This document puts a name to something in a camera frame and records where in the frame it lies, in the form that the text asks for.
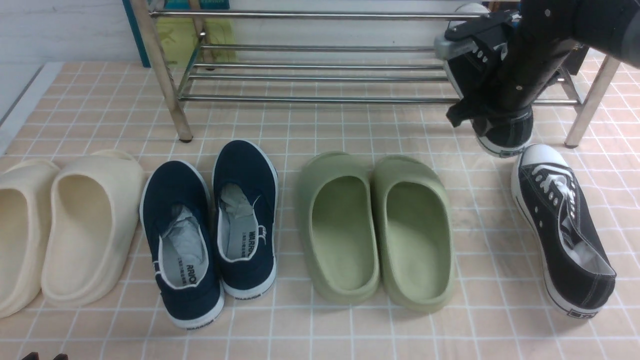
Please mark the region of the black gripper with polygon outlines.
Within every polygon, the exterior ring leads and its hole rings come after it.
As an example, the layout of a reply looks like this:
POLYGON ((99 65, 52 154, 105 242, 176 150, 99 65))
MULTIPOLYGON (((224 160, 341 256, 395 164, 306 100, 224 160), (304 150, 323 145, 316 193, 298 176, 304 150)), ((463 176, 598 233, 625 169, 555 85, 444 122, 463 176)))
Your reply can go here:
POLYGON ((462 93, 446 112, 451 125, 471 121, 476 130, 491 130, 531 120, 533 103, 556 79, 574 41, 553 34, 556 21, 539 9, 457 13, 455 20, 435 39, 436 56, 466 59, 478 74, 450 76, 462 93))

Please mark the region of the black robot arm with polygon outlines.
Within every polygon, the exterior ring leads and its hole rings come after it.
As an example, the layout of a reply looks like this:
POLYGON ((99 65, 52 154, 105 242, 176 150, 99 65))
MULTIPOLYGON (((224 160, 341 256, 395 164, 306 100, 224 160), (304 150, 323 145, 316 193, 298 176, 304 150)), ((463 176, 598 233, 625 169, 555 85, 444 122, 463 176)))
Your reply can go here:
POLYGON ((456 13, 434 41, 448 61, 474 53, 484 69, 446 112, 485 134, 532 117, 531 107, 576 44, 639 66, 637 0, 522 0, 519 11, 456 13))

